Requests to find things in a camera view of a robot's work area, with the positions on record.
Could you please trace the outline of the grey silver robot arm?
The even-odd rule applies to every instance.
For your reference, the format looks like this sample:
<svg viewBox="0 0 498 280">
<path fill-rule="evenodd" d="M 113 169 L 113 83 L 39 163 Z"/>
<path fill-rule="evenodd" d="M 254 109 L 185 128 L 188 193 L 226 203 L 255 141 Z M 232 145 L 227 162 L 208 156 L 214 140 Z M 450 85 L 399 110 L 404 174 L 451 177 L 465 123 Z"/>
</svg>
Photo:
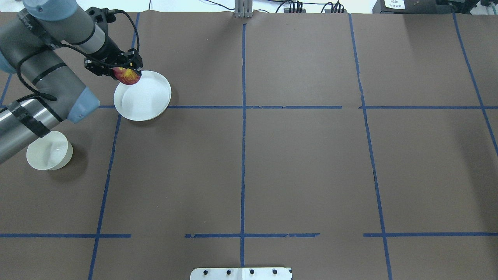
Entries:
<svg viewBox="0 0 498 280">
<path fill-rule="evenodd" d="M 55 53 L 66 47 L 83 55 L 85 69 L 135 84 L 142 76 L 139 44 L 121 50 L 108 34 L 119 9 L 90 7 L 75 0 L 24 0 L 24 8 L 1 27 L 1 70 L 16 75 L 30 94 L 1 110 L 1 162 L 51 129 L 74 124 L 100 106 L 92 90 Z"/>
</svg>

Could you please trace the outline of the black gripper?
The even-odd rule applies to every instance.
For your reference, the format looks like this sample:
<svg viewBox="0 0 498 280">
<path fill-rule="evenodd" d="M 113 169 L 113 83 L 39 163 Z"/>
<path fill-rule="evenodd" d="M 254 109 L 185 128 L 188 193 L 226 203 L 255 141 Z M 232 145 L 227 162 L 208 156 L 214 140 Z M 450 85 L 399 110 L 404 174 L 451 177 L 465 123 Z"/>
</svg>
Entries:
<svg viewBox="0 0 498 280">
<path fill-rule="evenodd" d="M 109 76 L 117 80 L 112 72 L 113 67 L 130 68 L 142 77 L 143 60 L 138 50 L 135 48 L 129 49 L 127 52 L 121 52 L 115 58 L 107 58 L 103 60 L 85 59 L 85 69 L 95 74 L 96 76 Z"/>
</svg>

